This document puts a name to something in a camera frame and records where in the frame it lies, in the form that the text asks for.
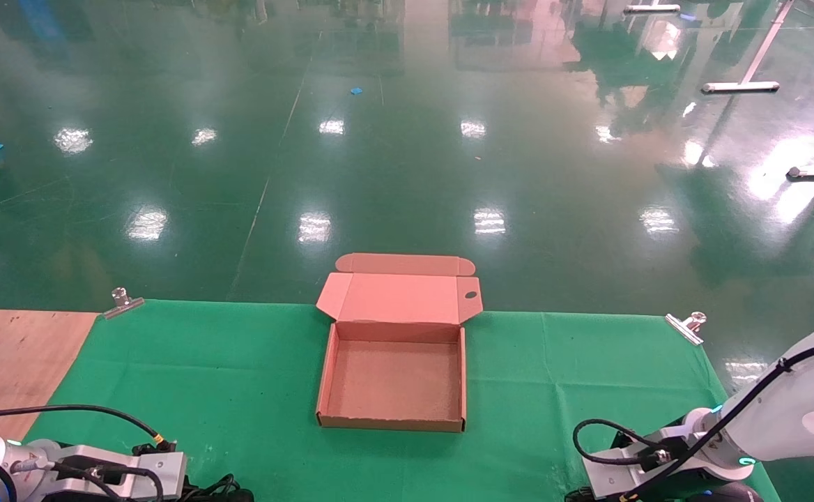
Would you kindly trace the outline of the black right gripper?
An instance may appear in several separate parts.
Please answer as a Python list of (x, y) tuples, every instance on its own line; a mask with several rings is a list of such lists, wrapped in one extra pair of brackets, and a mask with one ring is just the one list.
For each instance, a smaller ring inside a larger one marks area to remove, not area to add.
[(752, 464), (725, 468), (715, 464), (683, 464), (648, 490), (649, 501), (762, 501), (747, 483)]

